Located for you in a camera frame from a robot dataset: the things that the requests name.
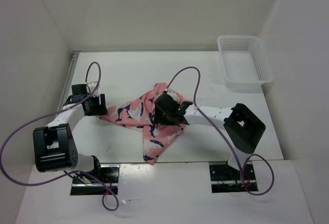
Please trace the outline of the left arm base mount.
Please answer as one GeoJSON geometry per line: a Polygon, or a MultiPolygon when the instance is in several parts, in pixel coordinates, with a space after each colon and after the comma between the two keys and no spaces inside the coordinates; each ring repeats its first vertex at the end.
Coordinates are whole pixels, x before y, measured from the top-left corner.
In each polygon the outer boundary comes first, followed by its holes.
{"type": "MultiPolygon", "coordinates": [[[[104,183],[107,187],[111,188],[113,193],[117,195],[119,171],[119,165],[104,164],[101,165],[100,171],[98,173],[90,172],[90,174],[104,183]]],[[[90,176],[79,173],[74,174],[71,178],[71,196],[103,195],[104,193],[111,195],[110,192],[106,192],[106,189],[102,186],[102,184],[90,176]]]]}

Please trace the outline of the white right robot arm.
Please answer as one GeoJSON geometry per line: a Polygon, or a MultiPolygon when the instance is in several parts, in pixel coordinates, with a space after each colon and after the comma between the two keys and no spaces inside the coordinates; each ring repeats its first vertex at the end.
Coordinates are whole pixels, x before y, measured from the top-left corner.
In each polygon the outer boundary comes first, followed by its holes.
{"type": "Polygon", "coordinates": [[[265,124],[244,104],[218,108],[196,106],[190,101],[178,103],[167,92],[155,101],[154,122],[160,125],[206,125],[220,134],[225,131],[225,142],[231,156],[225,167],[230,179],[238,179],[244,172],[246,161],[254,153],[264,131],[265,124]]]}

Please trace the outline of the pink shark print shorts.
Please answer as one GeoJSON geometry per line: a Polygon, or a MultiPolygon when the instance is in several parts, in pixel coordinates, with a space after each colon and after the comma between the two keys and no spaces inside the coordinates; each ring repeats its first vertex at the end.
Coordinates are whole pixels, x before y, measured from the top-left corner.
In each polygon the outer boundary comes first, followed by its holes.
{"type": "Polygon", "coordinates": [[[167,83],[156,83],[141,97],[109,107],[100,119],[143,132],[143,160],[154,165],[158,157],[184,132],[185,124],[166,126],[154,123],[155,100],[167,89],[167,83]]]}

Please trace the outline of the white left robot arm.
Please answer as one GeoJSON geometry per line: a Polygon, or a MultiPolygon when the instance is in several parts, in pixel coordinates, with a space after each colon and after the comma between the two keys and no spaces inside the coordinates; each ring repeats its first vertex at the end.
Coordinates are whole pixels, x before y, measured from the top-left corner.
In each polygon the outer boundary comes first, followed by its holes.
{"type": "Polygon", "coordinates": [[[82,118],[107,114],[105,95],[99,94],[98,89],[97,82],[73,85],[72,95],[64,102],[61,112],[46,126],[33,131],[35,164],[39,172],[84,171],[90,182],[101,180],[103,170],[98,158],[78,153],[72,134],[82,118]]]}

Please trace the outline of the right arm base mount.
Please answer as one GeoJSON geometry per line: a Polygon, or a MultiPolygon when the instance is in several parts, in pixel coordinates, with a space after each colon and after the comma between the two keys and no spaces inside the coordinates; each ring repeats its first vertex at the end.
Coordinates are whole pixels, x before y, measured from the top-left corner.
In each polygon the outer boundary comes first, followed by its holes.
{"type": "Polygon", "coordinates": [[[251,192],[257,192],[258,186],[251,163],[244,170],[244,183],[240,180],[240,172],[227,163],[209,164],[210,182],[212,193],[245,192],[246,188],[251,192]]]}

